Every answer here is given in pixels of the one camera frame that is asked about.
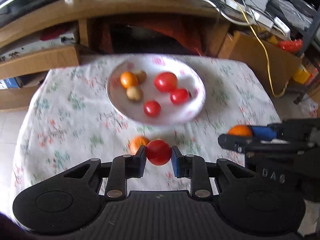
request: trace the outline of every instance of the small potato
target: small potato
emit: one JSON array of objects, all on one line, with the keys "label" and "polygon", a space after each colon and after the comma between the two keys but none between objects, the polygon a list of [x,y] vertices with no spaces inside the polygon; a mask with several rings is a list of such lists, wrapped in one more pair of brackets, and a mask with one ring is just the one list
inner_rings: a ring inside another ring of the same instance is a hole
[{"label": "small potato", "polygon": [[139,87],[129,87],[126,91],[129,100],[138,102],[143,97],[143,91]]},{"label": "small potato", "polygon": [[147,79],[147,73],[143,70],[138,70],[134,74],[138,79],[138,84],[143,83]]}]

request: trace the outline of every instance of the wooden shelf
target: wooden shelf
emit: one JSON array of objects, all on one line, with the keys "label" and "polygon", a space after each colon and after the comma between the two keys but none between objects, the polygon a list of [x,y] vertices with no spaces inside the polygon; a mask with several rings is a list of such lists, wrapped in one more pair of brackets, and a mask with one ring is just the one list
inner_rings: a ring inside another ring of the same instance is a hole
[{"label": "wooden shelf", "polygon": [[0,90],[0,112],[27,110],[38,86]]},{"label": "wooden shelf", "polygon": [[64,22],[129,13],[176,13],[216,17],[214,8],[196,0],[58,0],[0,29],[0,48],[24,36]]},{"label": "wooden shelf", "polygon": [[74,45],[44,49],[1,63],[0,79],[33,74],[52,68],[79,66],[79,64],[79,53]]}]

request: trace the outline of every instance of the metal rivet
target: metal rivet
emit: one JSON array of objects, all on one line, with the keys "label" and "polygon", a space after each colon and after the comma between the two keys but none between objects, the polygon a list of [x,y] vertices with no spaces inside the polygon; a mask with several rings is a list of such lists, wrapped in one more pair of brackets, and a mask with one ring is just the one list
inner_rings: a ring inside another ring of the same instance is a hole
[{"label": "metal rivet", "polygon": [[249,153],[246,154],[246,156],[247,156],[248,158],[253,157],[253,156],[254,156],[254,153],[253,153],[253,152],[249,152]]},{"label": "metal rivet", "polygon": [[108,197],[120,197],[122,196],[122,191],[118,189],[109,190],[107,192]]},{"label": "metal rivet", "polygon": [[209,197],[211,195],[210,191],[206,189],[199,189],[195,192],[197,197]]},{"label": "metal rivet", "polygon": [[280,175],[279,182],[280,182],[281,184],[284,184],[284,182],[285,182],[285,175],[284,175],[284,174],[281,174],[281,175]]}]

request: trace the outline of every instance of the tablecloth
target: tablecloth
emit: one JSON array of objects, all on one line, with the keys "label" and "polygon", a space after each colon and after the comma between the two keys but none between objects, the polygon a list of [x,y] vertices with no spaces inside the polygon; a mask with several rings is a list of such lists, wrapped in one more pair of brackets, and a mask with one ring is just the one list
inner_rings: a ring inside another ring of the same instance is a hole
[{"label": "tablecloth", "polygon": [[[108,101],[111,71],[132,55],[85,56],[77,67],[50,70],[33,96],[14,154],[10,201],[27,187],[90,158],[110,162],[129,152],[136,135],[161,138],[185,154],[208,162],[227,158],[244,165],[244,156],[223,150],[217,142],[236,124],[279,122],[262,85],[244,63],[209,57],[172,56],[191,66],[206,89],[204,109],[192,122],[172,127],[137,124],[120,116]],[[161,62],[161,55],[151,55]],[[100,193],[104,192],[105,183]],[[128,180],[130,190],[185,190],[189,179],[177,179],[171,162],[147,161],[141,179]]]}]

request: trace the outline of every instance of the orange tomato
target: orange tomato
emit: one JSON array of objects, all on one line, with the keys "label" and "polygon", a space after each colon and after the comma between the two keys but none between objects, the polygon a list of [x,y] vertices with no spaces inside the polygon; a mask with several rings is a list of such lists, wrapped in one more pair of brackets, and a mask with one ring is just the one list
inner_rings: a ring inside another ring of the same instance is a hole
[{"label": "orange tomato", "polygon": [[141,145],[147,146],[150,140],[144,136],[136,136],[130,141],[131,155],[135,155]]},{"label": "orange tomato", "polygon": [[248,136],[248,137],[253,136],[251,129],[248,126],[243,124],[235,125],[228,131],[228,134],[237,135],[237,136]]},{"label": "orange tomato", "polygon": [[125,89],[138,85],[137,77],[131,72],[123,72],[120,76],[120,82]]}]

